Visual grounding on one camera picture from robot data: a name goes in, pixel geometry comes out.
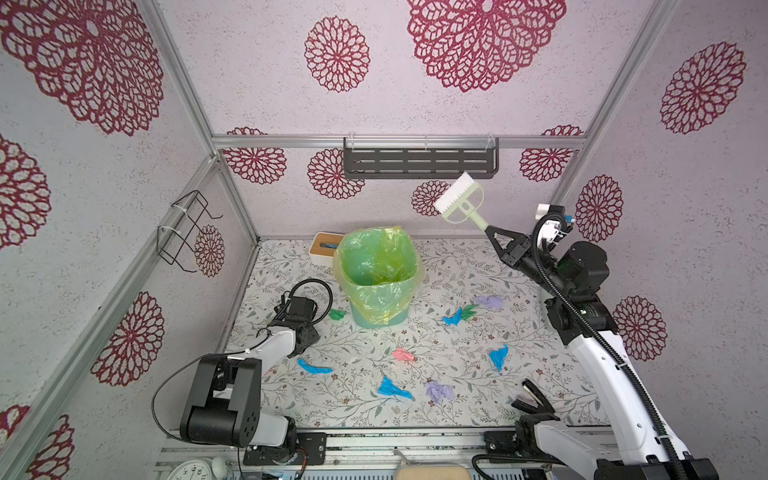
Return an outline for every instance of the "trash bin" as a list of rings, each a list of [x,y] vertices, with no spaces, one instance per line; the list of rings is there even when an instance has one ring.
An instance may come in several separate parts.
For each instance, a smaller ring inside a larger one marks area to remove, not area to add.
[[[355,322],[379,328],[405,321],[425,273],[406,231],[381,227],[345,235],[333,254],[333,275],[349,296]]]

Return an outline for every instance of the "black mounting plate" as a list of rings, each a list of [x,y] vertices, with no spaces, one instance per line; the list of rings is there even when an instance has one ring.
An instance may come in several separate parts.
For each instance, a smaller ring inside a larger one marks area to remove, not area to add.
[[[298,434],[299,447],[304,447],[307,453],[307,465],[322,465],[326,461],[326,433],[300,433]],[[301,452],[293,457],[286,465],[301,465],[304,462]],[[246,449],[243,455],[243,465],[261,466],[276,465],[271,458],[264,456],[263,452],[256,448]]]

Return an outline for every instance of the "aluminum frame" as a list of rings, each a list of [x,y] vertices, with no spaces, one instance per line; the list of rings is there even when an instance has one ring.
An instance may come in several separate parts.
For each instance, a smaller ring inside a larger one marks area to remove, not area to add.
[[[329,435],[326,443],[324,465],[311,467],[313,473],[332,476],[333,473],[355,470],[389,470],[400,465],[401,458],[394,453],[398,449],[411,462],[444,462],[460,464],[472,471],[472,457],[485,453],[483,433],[488,431],[511,430],[507,427],[455,427],[455,428],[338,428],[299,429],[299,432],[325,432]],[[574,433],[589,435],[596,445],[615,449],[615,437],[610,427],[570,427]],[[213,458],[222,456],[232,465],[237,465],[237,451],[222,445],[189,445],[174,439],[167,439],[157,458],[154,471],[169,472],[180,463],[192,458]],[[545,463],[511,463],[503,465],[505,473],[510,469],[544,468]],[[243,465],[243,471],[294,472],[298,466],[275,465],[270,467]]]
[[[654,0],[648,9],[641,28],[624,56],[608,92],[600,103],[589,127],[587,127],[586,144],[565,165],[563,174],[549,197],[550,204],[562,205],[571,196],[589,163],[592,152],[600,144],[609,124],[616,117],[621,103],[629,94],[637,77],[640,76],[643,66],[658,43],[661,34],[667,29],[679,3],[680,0]]]
[[[215,167],[216,161],[213,158],[205,160],[184,188],[184,193],[199,190],[215,172]],[[161,224],[178,224],[183,219],[184,212],[178,208],[170,208]],[[101,308],[35,397],[15,434],[8,439],[0,452],[0,478],[21,478],[25,474],[58,421],[61,409],[67,405],[75,388],[107,345],[140,288],[160,261],[155,243],[153,230],[131,265],[101,304]]]
[[[582,148],[583,136],[564,135],[225,135],[215,134],[216,148],[465,148],[482,149],[498,138],[499,148]]]
[[[178,94],[182,98],[184,108],[193,122],[197,136],[200,142],[205,146],[209,157],[197,169],[189,184],[185,187],[183,194],[196,190],[209,177],[209,173],[217,163],[223,165],[220,152],[221,148],[238,147],[295,147],[295,148],[338,148],[343,147],[344,135],[263,135],[263,136],[239,136],[239,135],[213,135],[210,130],[210,124],[206,118],[204,110],[200,104],[198,96],[195,93],[191,80],[184,68],[178,49],[174,44],[155,0],[136,0],[144,22],[147,25],[155,45],[160,52],[167,73],[174,83]],[[607,130],[608,123],[615,116],[618,106],[629,92],[635,78],[637,78],[640,69],[648,58],[650,51],[655,46],[660,34],[664,31],[667,23],[670,21],[674,9],[677,7],[678,0],[655,0],[646,15],[640,31],[636,35],[630,51],[627,53],[624,61],[619,67],[614,77],[611,87],[602,101],[598,112],[593,118],[587,133],[583,137],[550,137],[541,135],[511,135],[500,136],[500,148],[570,148],[579,150],[578,155],[568,162],[565,172],[561,175],[558,185],[553,192],[551,199],[553,203],[562,202],[572,191],[573,186],[578,181],[590,153],[595,149],[600,139]],[[482,147],[487,144],[488,136],[370,136],[355,137],[356,145],[360,147],[391,147],[397,144],[400,147]],[[243,225],[247,226],[246,231],[253,233],[254,246],[258,243],[256,229],[253,227],[253,221],[250,219],[245,206],[242,202],[237,189],[232,181],[231,173],[228,169],[225,182],[229,190],[230,198],[233,204],[237,206],[236,211]],[[178,209],[170,209],[162,220],[164,224],[174,224],[181,220],[183,214]],[[147,242],[142,246],[139,254],[131,262],[128,270],[118,281],[115,288],[110,292],[102,308],[98,310],[94,318],[88,324],[84,332],[78,337],[73,347],[66,357],[58,365],[51,378],[45,383],[42,391],[38,394],[32,406],[17,428],[16,433],[8,440],[0,453],[0,478],[21,478],[34,456],[41,448],[43,442],[51,431],[53,425],[58,419],[60,409],[66,405],[77,386],[83,372],[87,372],[90,365],[98,357],[109,337],[121,321],[124,311],[130,306],[135,298],[138,289],[141,288],[144,281],[153,270],[159,260],[155,251],[155,238],[151,235]],[[249,256],[249,264],[255,260],[257,248]],[[240,282],[247,283],[248,276],[243,274]],[[233,300],[230,306],[237,313],[237,298],[241,298],[239,285],[238,296]],[[224,330],[224,338],[229,330]],[[449,429],[440,429],[441,433]],[[462,434],[472,433],[470,428],[458,429]],[[356,434],[361,429],[354,429]],[[231,456],[232,451],[225,448],[225,452]]]
[[[187,72],[181,63],[173,39],[168,33],[160,9],[154,0],[136,0],[136,3],[157,46],[157,50],[160,52],[166,73],[169,74],[168,77],[170,77],[176,91],[181,96],[184,110],[187,112],[187,116],[190,118],[197,136],[207,152],[203,163],[197,168],[180,196],[188,194],[192,190],[199,190],[208,182],[212,175],[216,174],[216,172],[221,172],[224,179],[224,190],[235,206],[235,212],[253,246],[246,269],[241,275],[240,283],[236,288],[237,293],[230,304],[229,313],[226,317],[227,324],[225,324],[221,333],[222,336],[226,336],[234,323],[239,303],[242,300],[242,295],[245,293],[245,287],[250,278],[250,270],[248,268],[256,260],[259,238],[242,197],[234,185],[232,174],[225,167],[226,163],[213,145],[205,113],[195,95]],[[184,212],[177,208],[170,208],[160,224],[177,225],[183,219]],[[91,365],[96,361],[102,349],[117,329],[125,312],[130,308],[140,288],[144,285],[144,282],[146,282],[159,260],[160,257],[157,255],[156,237],[153,230],[128,269],[123,273],[115,287],[101,304],[101,308],[95,313],[90,323],[58,364],[48,381],[43,385],[42,390],[32,402],[28,413],[18,425],[15,434],[3,446],[3,449],[0,451],[0,478],[22,478],[25,475],[27,467],[40,451],[48,434],[50,434],[55,423],[58,421],[61,409],[67,405],[68,400],[84,375],[87,375]]]

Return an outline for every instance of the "blue crumpled paper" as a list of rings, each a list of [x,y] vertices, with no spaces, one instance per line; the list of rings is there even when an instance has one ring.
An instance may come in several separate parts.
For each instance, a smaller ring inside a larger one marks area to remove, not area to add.
[[[322,366],[307,365],[304,359],[299,359],[299,366],[313,375],[317,375],[318,373],[331,373],[333,371],[333,369],[328,369]]]
[[[458,325],[459,320],[462,319],[462,309],[458,309],[452,316],[444,316],[442,319],[449,325]]]
[[[488,354],[499,372],[501,372],[501,370],[504,368],[504,359],[507,358],[507,353],[509,353],[509,347],[504,345],[502,348],[498,350],[492,350]]]
[[[386,376],[384,376],[382,385],[379,387],[379,393],[382,395],[398,395],[413,400],[413,395],[411,395],[411,392],[396,387],[395,384],[392,383],[392,380],[386,378]]]

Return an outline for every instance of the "hand brush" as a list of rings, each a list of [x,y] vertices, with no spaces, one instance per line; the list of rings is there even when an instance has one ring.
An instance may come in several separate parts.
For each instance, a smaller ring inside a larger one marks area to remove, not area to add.
[[[467,172],[464,172],[461,177],[453,182],[453,185],[451,185],[451,187],[437,199],[435,208],[449,223],[461,223],[467,218],[471,218],[472,221],[480,227],[480,230],[485,232],[485,229],[488,228],[488,222],[483,220],[477,212],[477,209],[482,205],[482,196],[480,197],[480,204],[478,204],[477,207],[469,201],[469,196],[477,190],[480,190],[480,194],[482,195],[482,187],[480,187],[480,184],[475,182]],[[450,221],[450,215],[456,210],[463,212],[466,217],[458,222]]]

